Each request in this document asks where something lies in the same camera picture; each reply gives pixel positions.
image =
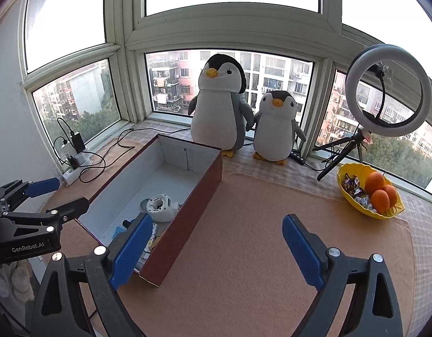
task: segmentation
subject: metal screw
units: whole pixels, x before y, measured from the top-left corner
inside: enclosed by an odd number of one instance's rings
[[[52,255],[52,259],[54,260],[54,261],[58,261],[58,260],[60,260],[61,258],[62,258],[62,253],[61,252],[56,252],[56,253],[54,253],[53,255]]]
[[[374,257],[374,261],[383,262],[383,256],[380,255],[379,253],[375,253],[373,257]]]
[[[97,246],[94,249],[95,255],[103,255],[107,251],[107,248],[105,246]]]
[[[337,248],[332,247],[328,250],[328,253],[332,255],[333,257],[339,257],[341,255],[341,251],[339,251]]]

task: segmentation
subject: large penguin plush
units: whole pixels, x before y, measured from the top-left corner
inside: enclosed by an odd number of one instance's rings
[[[199,89],[188,108],[188,115],[195,111],[191,137],[197,143],[222,148],[223,155],[231,157],[243,146],[246,127],[253,126],[253,111],[242,94],[246,90],[244,70],[236,59],[215,54],[199,76]]]
[[[291,153],[295,134],[306,141],[303,131],[295,121],[297,103],[287,91],[266,93],[255,114],[255,137],[253,138],[253,157],[285,164]]]

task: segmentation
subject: penguin beak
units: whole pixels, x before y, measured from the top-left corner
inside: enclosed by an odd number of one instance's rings
[[[206,70],[205,74],[209,77],[209,78],[214,78],[217,77],[218,73],[217,70],[215,68],[209,68]]]
[[[276,107],[282,107],[283,106],[283,101],[280,99],[272,99],[272,105],[276,106]]]

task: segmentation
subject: ring light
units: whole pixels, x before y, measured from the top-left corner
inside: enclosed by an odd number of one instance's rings
[[[356,88],[362,75],[369,67],[383,60],[404,63],[414,71],[421,84],[422,95],[416,111],[410,118],[396,124],[366,117],[356,100]],[[345,81],[345,96],[351,114],[366,130],[381,136],[399,137],[418,129],[428,117],[431,107],[431,82],[420,63],[407,51],[389,44],[377,44],[363,50],[350,64]]]

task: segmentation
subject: power strip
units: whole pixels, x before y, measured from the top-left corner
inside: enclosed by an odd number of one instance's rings
[[[300,151],[291,151],[291,154],[289,155],[290,158],[292,158],[295,162],[304,165],[306,162],[306,158],[303,158],[300,156]]]
[[[84,169],[83,166],[91,166],[93,161],[87,158],[85,162],[81,164],[81,167],[77,167],[75,170],[70,168],[63,174],[63,180],[65,180],[66,186],[70,186],[80,176],[80,172]]]

